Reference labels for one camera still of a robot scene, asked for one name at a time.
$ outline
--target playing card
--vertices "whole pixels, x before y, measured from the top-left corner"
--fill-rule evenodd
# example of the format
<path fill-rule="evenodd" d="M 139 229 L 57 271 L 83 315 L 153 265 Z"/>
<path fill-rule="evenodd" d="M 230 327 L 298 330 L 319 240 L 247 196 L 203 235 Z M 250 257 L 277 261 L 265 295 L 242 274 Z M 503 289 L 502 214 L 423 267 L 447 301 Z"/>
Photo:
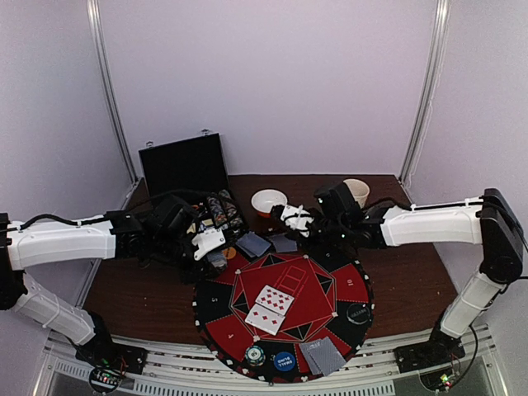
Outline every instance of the playing card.
<path fill-rule="evenodd" d="M 284 316 L 288 312 L 291 303 L 294 302 L 294 298 L 291 295 L 287 295 L 280 290 L 266 285 L 261 290 L 255 302 Z"/>
<path fill-rule="evenodd" d="M 316 342 L 320 342 L 319 340 L 314 342 L 305 342 L 302 344 L 299 344 L 300 351 L 303 352 L 304 359 L 308 363 L 308 367 L 310 368 L 310 371 L 312 371 L 313 375 L 321 374 L 321 369 L 315 364 L 315 360 L 312 356 L 308 353 L 308 350 L 311 345 L 315 344 Z"/>
<path fill-rule="evenodd" d="M 288 239 L 283 233 L 279 235 L 273 235 L 268 238 L 273 246 L 275 247 L 275 252 L 297 252 L 297 242 Z"/>
<path fill-rule="evenodd" d="M 319 341 L 319 344 L 312 345 L 308 349 L 308 353 L 312 356 L 318 368 L 321 369 L 323 375 L 330 375 L 334 371 L 341 369 L 347 361 L 345 361 L 336 346 L 333 345 L 330 338 L 326 337 Z"/>
<path fill-rule="evenodd" d="M 243 248 L 245 251 L 252 252 L 255 256 L 261 256 L 271 246 L 271 243 L 255 233 L 249 232 L 237 241 L 237 246 Z"/>
<path fill-rule="evenodd" d="M 270 311 L 259 304 L 253 305 L 253 308 L 247 314 L 246 323 L 251 324 L 256 328 L 260 328 L 264 332 L 268 332 L 273 336 L 279 332 L 284 316 Z"/>

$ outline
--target gray card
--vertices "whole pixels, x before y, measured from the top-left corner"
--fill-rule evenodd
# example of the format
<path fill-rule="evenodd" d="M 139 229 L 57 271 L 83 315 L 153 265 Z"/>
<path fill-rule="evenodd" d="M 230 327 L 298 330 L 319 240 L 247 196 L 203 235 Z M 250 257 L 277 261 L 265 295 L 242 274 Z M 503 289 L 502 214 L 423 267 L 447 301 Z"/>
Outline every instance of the gray card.
<path fill-rule="evenodd" d="M 268 238 L 277 253 L 297 252 L 297 242 L 288 239 L 283 233 Z"/>
<path fill-rule="evenodd" d="M 323 375 L 330 375 L 334 371 L 341 369 L 347 361 L 343 358 L 340 351 L 330 338 L 326 337 L 320 340 L 320 344 L 308 349 L 308 353 L 312 356 L 315 364 L 321 369 Z"/>
<path fill-rule="evenodd" d="M 271 246 L 271 243 L 251 232 L 243 235 L 237 241 L 237 246 L 245 251 L 252 252 L 255 256 L 261 256 Z"/>
<path fill-rule="evenodd" d="M 320 341 L 305 342 L 303 344 L 299 344 L 300 351 L 303 352 L 304 359 L 308 362 L 308 367 L 310 368 L 310 371 L 312 371 L 312 374 L 314 375 L 321 374 L 321 370 L 315 364 L 315 361 L 312 358 L 312 356 L 310 356 L 310 354 L 308 353 L 308 350 L 310 346 L 316 343 L 320 343 Z"/>

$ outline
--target white wall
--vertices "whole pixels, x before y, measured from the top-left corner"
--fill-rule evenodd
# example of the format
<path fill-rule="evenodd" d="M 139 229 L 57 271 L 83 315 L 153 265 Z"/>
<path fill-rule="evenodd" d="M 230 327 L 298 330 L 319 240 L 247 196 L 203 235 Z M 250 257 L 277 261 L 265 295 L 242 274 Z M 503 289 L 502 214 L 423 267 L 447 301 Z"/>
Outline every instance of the white wall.
<path fill-rule="evenodd" d="M 83 217 L 130 187 L 106 111 L 86 2 L 0 2 L 0 211 Z M 89 263 L 32 268 L 73 302 Z M 47 332 L 0 312 L 0 394 L 26 396 Z"/>
<path fill-rule="evenodd" d="M 436 2 L 101 2 L 123 127 L 137 151 L 223 134 L 228 171 L 398 173 Z"/>
<path fill-rule="evenodd" d="M 417 203 L 477 196 L 498 187 L 528 230 L 528 2 L 454 1 L 445 61 L 411 194 Z M 479 247 L 439 245 L 458 288 Z M 497 299 L 486 320 L 515 395 L 528 389 L 528 283 Z"/>

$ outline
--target stack of poker chips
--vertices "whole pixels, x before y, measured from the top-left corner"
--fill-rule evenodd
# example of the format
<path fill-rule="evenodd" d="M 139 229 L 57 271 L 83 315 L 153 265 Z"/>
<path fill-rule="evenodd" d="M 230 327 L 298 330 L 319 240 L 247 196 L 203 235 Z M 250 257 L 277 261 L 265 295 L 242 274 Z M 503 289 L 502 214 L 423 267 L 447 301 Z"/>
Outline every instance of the stack of poker chips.
<path fill-rule="evenodd" d="M 258 367 L 264 364 L 266 355 L 264 355 L 262 348 L 253 345 L 246 350 L 246 360 L 251 367 Z"/>
<path fill-rule="evenodd" d="M 220 191 L 218 195 L 231 200 L 233 199 L 227 190 Z M 211 214 L 213 215 L 214 226 L 216 228 L 228 229 L 229 227 L 236 228 L 243 225 L 242 218 L 237 216 L 237 208 L 232 203 L 222 203 L 212 196 L 207 198 L 207 203 L 209 204 Z"/>

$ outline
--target open lid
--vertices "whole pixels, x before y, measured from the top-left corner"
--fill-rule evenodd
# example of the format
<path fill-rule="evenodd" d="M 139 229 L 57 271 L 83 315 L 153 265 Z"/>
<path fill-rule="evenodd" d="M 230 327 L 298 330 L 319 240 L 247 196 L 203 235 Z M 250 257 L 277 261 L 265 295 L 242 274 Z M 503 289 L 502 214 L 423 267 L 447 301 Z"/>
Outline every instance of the open lid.
<path fill-rule="evenodd" d="M 150 196 L 177 188 L 229 188 L 219 134 L 145 148 L 139 157 Z"/>

